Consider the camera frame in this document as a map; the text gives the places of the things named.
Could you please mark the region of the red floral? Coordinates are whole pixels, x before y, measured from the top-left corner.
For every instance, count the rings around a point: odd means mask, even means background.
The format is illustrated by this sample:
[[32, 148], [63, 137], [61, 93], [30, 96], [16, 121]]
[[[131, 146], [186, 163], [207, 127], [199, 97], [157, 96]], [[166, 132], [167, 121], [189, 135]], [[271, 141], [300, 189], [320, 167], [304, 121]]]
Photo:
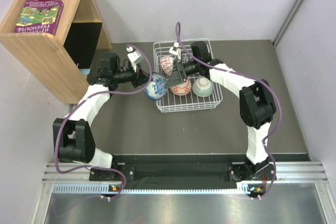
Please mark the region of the red floral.
[[180, 96], [189, 94], [191, 89], [192, 89], [192, 84], [191, 84], [190, 80], [187, 80], [186, 82], [181, 83], [179, 85], [170, 87], [170, 90], [174, 94], [180, 95]]

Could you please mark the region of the red patterned white bowl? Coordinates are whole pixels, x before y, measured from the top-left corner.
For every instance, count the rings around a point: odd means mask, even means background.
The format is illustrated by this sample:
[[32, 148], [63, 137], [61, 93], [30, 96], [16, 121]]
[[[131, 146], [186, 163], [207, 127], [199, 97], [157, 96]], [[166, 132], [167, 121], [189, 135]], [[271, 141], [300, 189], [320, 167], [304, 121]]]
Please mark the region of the red patterned white bowl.
[[160, 58], [160, 66], [167, 76], [173, 72], [174, 58], [172, 56], [163, 56]]

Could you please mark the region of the dark blue bottom bowl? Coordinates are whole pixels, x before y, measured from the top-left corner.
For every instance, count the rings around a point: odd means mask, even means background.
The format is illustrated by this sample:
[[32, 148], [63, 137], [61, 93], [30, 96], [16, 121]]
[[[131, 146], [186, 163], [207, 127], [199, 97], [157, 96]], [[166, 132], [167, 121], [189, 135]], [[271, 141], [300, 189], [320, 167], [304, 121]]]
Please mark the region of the dark blue bottom bowl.
[[146, 96], [154, 101], [160, 100], [167, 93], [166, 78], [161, 74], [154, 72], [152, 74], [152, 80], [149, 85], [145, 88], [144, 92]]

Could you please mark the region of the pale green bowl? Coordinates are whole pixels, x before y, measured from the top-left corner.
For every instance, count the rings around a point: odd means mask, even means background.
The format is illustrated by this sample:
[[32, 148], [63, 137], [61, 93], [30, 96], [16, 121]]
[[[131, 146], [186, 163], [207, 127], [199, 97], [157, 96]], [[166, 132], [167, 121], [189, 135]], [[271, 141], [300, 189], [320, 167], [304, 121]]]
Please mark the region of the pale green bowl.
[[200, 77], [194, 81], [192, 85], [192, 91], [198, 97], [205, 98], [213, 93], [214, 86], [209, 79], [205, 77]]

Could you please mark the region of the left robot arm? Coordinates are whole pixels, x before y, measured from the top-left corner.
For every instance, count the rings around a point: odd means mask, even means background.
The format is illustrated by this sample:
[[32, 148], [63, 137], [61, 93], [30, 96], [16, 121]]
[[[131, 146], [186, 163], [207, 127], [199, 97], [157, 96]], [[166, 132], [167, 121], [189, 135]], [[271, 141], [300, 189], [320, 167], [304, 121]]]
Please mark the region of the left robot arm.
[[137, 47], [128, 45], [128, 60], [130, 66], [121, 70], [119, 58], [109, 53], [102, 58], [97, 77], [90, 85], [75, 108], [64, 118], [57, 118], [53, 122], [54, 163], [60, 174], [72, 172], [72, 169], [61, 170], [61, 161], [77, 163], [78, 169], [97, 169], [107, 180], [114, 180], [121, 174], [116, 164], [113, 164], [113, 155], [96, 147], [91, 125], [103, 105], [114, 94], [127, 95], [127, 92], [117, 91], [121, 83], [131, 83], [135, 88], [142, 90], [149, 86], [153, 79], [153, 71], [145, 72], [141, 67], [142, 61], [148, 58]]

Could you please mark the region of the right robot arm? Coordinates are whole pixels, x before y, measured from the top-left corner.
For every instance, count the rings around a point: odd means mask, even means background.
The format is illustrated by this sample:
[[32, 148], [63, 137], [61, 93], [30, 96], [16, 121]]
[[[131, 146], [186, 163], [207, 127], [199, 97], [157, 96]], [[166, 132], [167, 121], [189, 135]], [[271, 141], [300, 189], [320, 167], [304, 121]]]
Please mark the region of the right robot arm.
[[171, 88], [199, 73], [211, 82], [220, 84], [239, 99], [239, 114], [248, 129], [246, 161], [228, 167], [231, 180], [256, 180], [264, 174], [270, 162], [268, 133], [276, 112], [274, 98], [264, 80], [242, 76], [219, 59], [212, 58], [204, 41], [191, 44], [189, 61], [182, 61], [182, 45], [175, 42], [169, 49], [174, 58], [173, 70], [166, 83]]

